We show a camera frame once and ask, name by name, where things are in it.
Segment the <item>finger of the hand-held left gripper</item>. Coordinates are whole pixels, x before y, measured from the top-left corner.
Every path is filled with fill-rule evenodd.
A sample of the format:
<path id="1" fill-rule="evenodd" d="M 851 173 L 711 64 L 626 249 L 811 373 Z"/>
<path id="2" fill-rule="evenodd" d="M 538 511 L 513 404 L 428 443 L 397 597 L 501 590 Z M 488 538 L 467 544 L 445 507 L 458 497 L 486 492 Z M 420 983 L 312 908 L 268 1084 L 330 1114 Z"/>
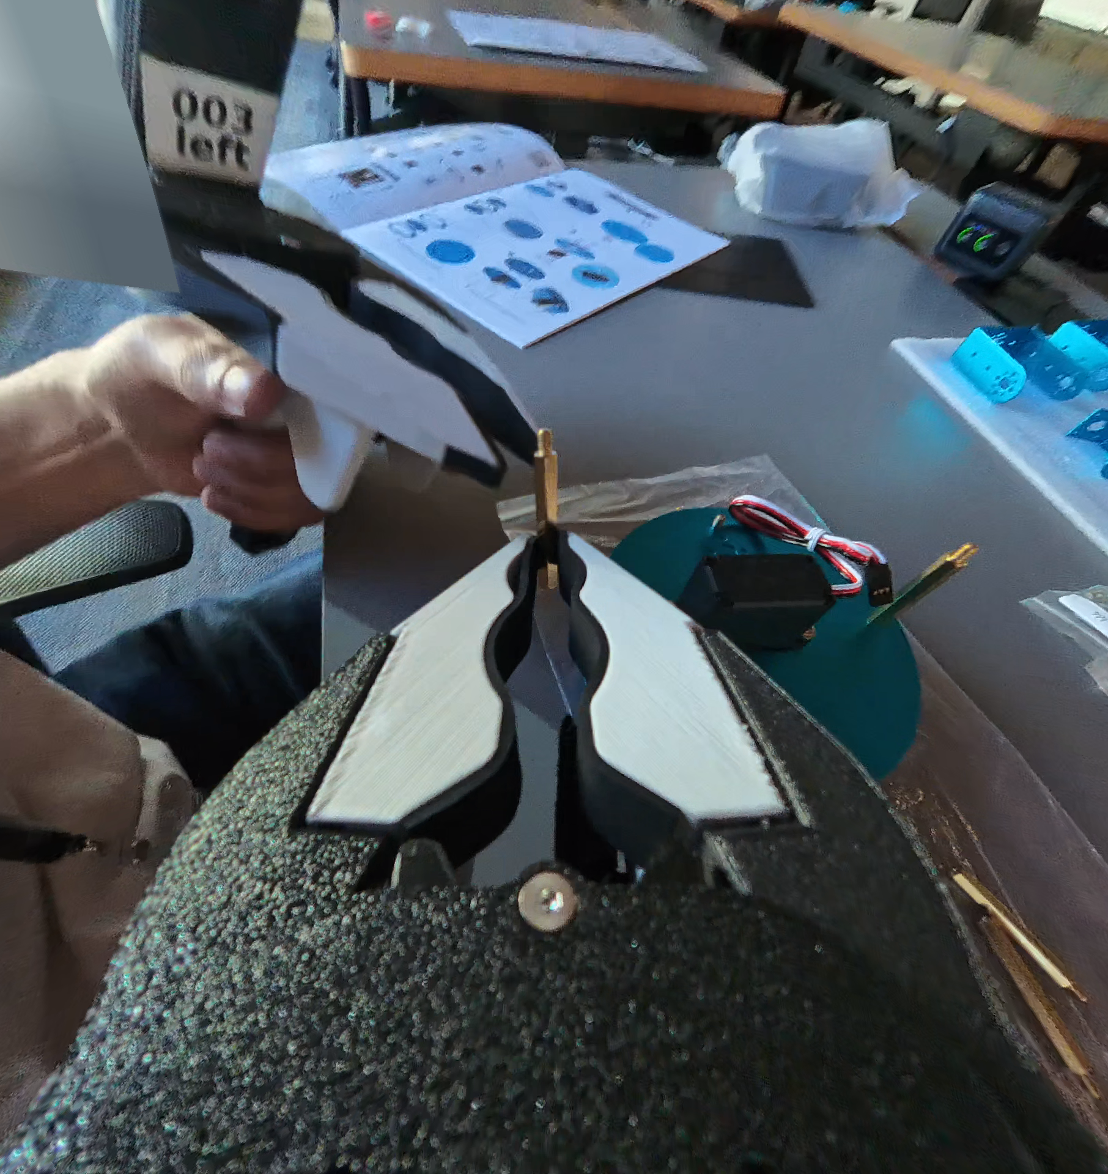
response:
<path id="1" fill-rule="evenodd" d="M 277 418 L 301 489 L 351 489 L 377 438 L 435 466 L 463 463 L 488 486 L 500 481 L 501 458 L 443 378 L 399 356 L 306 277 L 209 249 L 200 258 L 277 317 L 274 365 L 288 389 Z"/>
<path id="2" fill-rule="evenodd" d="M 354 284 L 354 321 L 451 389 L 496 452 L 532 466 L 537 434 L 531 416 L 500 367 L 450 315 L 403 286 L 362 278 Z"/>

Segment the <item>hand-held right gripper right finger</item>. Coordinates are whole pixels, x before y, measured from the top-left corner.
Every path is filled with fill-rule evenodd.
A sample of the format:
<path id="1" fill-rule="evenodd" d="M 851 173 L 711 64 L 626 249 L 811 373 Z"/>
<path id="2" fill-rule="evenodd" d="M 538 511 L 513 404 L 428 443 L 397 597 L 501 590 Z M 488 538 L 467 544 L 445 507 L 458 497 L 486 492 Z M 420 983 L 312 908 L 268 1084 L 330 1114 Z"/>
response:
<path id="1" fill-rule="evenodd" d="M 686 615 L 578 536 L 559 536 L 559 564 L 583 682 L 577 774 L 593 830 L 791 821 L 778 772 Z"/>

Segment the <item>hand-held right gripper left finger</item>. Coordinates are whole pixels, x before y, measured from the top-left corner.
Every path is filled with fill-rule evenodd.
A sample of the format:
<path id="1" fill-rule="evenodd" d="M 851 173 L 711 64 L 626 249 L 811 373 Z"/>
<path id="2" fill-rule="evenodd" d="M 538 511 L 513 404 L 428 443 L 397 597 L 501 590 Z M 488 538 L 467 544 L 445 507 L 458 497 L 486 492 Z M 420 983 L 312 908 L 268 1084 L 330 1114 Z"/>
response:
<path id="1" fill-rule="evenodd" d="M 532 541 L 517 539 L 393 629 L 306 826 L 501 834 L 520 794 L 506 686 L 531 642 Z"/>

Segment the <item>blue round turntable base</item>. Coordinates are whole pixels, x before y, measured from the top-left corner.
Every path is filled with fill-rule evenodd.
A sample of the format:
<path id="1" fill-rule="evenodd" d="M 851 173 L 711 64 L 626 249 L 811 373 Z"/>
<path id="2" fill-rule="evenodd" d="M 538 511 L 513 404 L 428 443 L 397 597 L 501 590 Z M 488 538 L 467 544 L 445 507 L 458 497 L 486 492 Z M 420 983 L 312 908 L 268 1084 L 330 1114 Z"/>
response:
<path id="1" fill-rule="evenodd" d="M 622 538 L 611 555 L 635 580 L 676 605 L 702 558 L 755 553 L 806 553 L 815 558 L 831 587 L 841 581 L 824 558 L 753 531 L 717 507 L 679 509 L 647 521 Z M 833 597 L 832 609 L 800 647 L 767 651 L 728 640 L 880 783 L 914 744 L 921 712 L 917 668 L 899 624 L 866 624 L 866 591 Z"/>

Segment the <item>brass standoff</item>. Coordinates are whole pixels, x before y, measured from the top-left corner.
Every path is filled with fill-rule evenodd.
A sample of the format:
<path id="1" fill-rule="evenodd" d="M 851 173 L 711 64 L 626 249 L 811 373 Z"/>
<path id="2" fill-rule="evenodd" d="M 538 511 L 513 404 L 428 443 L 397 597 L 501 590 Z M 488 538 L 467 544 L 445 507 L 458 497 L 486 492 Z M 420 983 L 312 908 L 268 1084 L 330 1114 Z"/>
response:
<path id="1" fill-rule="evenodd" d="M 914 609 L 928 595 L 939 590 L 945 582 L 953 580 L 962 569 L 970 566 L 979 550 L 977 545 L 966 543 L 957 550 L 943 554 L 915 580 L 901 587 L 891 603 L 874 609 L 869 614 L 866 624 L 888 624 L 907 610 Z"/>
<path id="2" fill-rule="evenodd" d="M 543 589 L 555 591 L 559 587 L 559 458 L 548 429 L 536 433 L 532 469 L 534 541 L 542 560 L 538 580 Z"/>
<path id="3" fill-rule="evenodd" d="M 975 877 L 968 873 L 953 873 L 952 882 L 957 888 L 963 892 L 975 905 L 985 910 L 986 914 L 997 922 L 997 924 L 1005 932 L 1011 939 L 1016 943 L 1017 947 L 1037 966 L 1037 969 L 1050 979 L 1050 982 L 1059 988 L 1065 991 L 1069 996 L 1077 999 L 1081 1003 L 1088 1003 L 1088 997 L 1083 991 L 1074 983 L 1074 980 L 1065 974 L 1060 962 L 1051 956 L 1050 952 L 1035 939 L 1035 937 L 1019 924 L 1013 914 L 1011 914 L 1002 902 L 999 902 L 993 894 L 984 887 Z"/>
<path id="4" fill-rule="evenodd" d="M 1079 1081 L 1090 1098 L 1099 1102 L 1101 1094 L 1092 1080 L 1087 1057 L 1074 1035 L 1060 1020 L 1057 1007 L 1046 996 L 1030 964 L 1023 960 L 1016 948 L 1012 937 L 988 915 L 981 918 L 979 923 L 986 937 L 986 943 L 1002 962 L 1018 996 L 1030 1010 L 1050 1047 L 1060 1058 L 1062 1065 Z"/>

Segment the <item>person's left hand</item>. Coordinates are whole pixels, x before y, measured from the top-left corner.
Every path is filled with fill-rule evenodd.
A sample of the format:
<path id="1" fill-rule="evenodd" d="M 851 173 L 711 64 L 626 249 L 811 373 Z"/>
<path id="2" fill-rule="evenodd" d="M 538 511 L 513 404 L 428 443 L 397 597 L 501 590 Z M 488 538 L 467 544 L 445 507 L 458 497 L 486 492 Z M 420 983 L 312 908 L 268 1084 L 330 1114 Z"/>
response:
<path id="1" fill-rule="evenodd" d="M 291 391 L 194 315 L 141 315 L 89 346 L 81 387 L 149 493 L 200 501 L 246 531 L 294 535 L 324 521 L 297 480 L 277 415 Z"/>

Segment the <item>instruction booklet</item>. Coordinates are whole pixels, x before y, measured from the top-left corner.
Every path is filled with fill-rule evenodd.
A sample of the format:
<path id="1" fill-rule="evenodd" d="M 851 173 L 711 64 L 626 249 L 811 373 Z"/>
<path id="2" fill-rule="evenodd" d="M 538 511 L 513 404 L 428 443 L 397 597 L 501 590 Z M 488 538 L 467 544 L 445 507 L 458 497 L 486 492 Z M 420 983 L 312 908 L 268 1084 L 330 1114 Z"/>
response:
<path id="1" fill-rule="evenodd" d="M 425 127 L 269 155 L 261 196 L 519 349 L 728 245 L 566 167 L 515 125 Z"/>

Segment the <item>person's dark trousers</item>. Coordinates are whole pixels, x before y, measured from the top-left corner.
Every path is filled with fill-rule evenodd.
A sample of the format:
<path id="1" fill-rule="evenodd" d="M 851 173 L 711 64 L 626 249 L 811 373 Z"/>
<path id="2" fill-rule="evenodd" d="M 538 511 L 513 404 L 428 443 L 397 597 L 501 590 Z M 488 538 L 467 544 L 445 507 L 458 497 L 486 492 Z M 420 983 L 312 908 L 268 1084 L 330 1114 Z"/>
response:
<path id="1" fill-rule="evenodd" d="M 323 560 L 305 554 L 251 591 L 176 609 L 52 675 L 163 742 L 208 794 L 321 682 Z"/>

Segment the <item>black flat plate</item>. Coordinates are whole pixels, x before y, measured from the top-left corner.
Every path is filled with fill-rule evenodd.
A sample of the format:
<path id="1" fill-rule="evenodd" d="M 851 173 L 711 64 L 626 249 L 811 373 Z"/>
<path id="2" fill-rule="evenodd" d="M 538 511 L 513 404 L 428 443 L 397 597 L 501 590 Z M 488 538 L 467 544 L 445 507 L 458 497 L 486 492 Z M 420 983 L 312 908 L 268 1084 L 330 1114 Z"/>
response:
<path id="1" fill-rule="evenodd" d="M 787 244 L 764 236 L 737 235 L 709 257 L 661 284 L 693 295 L 813 309 L 810 295 Z"/>

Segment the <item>clear plastic bag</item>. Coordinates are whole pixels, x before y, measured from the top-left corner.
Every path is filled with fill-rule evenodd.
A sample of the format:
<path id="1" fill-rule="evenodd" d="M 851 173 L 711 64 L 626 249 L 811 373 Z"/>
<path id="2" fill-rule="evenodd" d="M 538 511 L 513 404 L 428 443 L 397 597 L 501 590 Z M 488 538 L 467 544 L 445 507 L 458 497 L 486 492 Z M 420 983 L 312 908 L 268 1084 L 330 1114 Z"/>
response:
<path id="1" fill-rule="evenodd" d="M 919 673 L 920 717 L 912 747 L 877 783 L 948 888 L 1002 1028 L 1108 1154 L 1108 863 L 940 660 L 903 632 Z M 986 887 L 1088 997 L 1085 1005 L 1057 988 L 1013 942 L 1087 1057 L 1100 1100 L 1045 1039 L 986 943 L 979 924 L 986 911 L 954 886 L 953 873 Z"/>

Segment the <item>white wrapped foam block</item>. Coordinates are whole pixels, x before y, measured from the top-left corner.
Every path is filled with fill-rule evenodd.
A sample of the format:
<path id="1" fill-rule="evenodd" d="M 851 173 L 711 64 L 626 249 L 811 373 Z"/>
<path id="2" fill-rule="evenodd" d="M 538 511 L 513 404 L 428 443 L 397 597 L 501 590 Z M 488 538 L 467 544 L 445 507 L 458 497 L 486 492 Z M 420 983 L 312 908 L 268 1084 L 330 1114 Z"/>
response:
<path id="1" fill-rule="evenodd" d="M 796 227 L 891 227 L 925 192 L 897 167 L 888 125 L 873 119 L 753 125 L 722 141 L 718 162 L 742 208 Z"/>

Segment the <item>person's white shirt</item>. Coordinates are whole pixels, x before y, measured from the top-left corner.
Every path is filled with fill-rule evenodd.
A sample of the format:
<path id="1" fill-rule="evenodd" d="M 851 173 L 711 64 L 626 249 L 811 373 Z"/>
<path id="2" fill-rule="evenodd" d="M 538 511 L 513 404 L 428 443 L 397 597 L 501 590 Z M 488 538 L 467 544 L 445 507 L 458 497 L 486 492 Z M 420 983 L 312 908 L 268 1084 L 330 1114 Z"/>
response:
<path id="1" fill-rule="evenodd" d="M 196 803 L 163 742 L 0 651 L 0 817 L 98 845 L 54 863 L 0 860 L 0 1144 L 62 1063 Z"/>

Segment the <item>pile of small screw bags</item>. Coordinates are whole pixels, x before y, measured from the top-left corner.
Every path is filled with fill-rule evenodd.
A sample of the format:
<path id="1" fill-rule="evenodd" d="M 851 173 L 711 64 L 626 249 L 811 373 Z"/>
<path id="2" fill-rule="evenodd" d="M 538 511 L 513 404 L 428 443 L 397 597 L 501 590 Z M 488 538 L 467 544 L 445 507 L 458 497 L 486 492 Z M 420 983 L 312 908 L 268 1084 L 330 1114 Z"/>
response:
<path id="1" fill-rule="evenodd" d="M 1086 672 L 1108 697 L 1108 586 L 1074 592 L 1048 591 L 1019 604 L 1088 655 Z"/>

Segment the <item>white foam tray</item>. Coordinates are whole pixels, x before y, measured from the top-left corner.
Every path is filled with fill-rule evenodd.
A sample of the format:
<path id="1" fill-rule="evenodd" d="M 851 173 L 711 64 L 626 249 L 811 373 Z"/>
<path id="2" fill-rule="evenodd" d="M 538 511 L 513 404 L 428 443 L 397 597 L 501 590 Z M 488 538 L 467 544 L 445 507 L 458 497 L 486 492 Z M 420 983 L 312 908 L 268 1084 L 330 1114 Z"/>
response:
<path id="1" fill-rule="evenodd" d="M 1094 406 L 1057 404 L 1030 389 L 1007 404 L 990 404 L 954 369 L 952 355 L 958 345 L 957 337 L 905 337 L 892 341 L 889 349 L 1108 558 L 1108 480 L 1100 475 L 1104 455 L 1068 437 Z"/>

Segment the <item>small black device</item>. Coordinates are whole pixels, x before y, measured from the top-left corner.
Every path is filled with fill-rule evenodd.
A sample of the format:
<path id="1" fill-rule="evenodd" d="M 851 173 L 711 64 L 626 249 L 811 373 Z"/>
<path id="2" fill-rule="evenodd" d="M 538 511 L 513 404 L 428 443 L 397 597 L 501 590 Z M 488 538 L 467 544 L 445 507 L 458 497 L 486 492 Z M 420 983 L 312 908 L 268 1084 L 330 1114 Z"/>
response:
<path id="1" fill-rule="evenodd" d="M 998 284 L 1045 240 L 1055 212 L 1053 202 L 1016 185 L 982 185 L 959 207 L 933 257 L 974 281 Z"/>

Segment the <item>large blue U bracket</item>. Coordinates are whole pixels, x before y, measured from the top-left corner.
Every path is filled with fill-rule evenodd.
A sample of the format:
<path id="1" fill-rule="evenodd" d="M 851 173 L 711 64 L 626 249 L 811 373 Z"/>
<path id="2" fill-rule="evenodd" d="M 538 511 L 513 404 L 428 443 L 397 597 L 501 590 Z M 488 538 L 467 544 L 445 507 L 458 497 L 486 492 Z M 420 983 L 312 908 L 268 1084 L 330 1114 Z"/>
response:
<path id="1" fill-rule="evenodd" d="M 1045 345 L 1046 336 L 1039 328 L 976 328 L 957 345 L 949 361 L 986 401 L 1007 404 L 1028 386 L 1049 387 Z"/>

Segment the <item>blue metal bracket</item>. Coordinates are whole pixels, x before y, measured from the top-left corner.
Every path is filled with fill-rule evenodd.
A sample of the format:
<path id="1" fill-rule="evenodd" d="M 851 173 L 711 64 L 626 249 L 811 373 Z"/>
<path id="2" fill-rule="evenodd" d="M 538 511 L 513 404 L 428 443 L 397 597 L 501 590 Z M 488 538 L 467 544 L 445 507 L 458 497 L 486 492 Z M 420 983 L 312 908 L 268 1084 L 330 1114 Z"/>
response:
<path id="1" fill-rule="evenodd" d="M 1048 341 L 1069 360 L 1079 375 L 1081 389 L 1108 391 L 1108 345 L 1090 332 L 1091 321 L 1068 321 L 1048 336 Z"/>

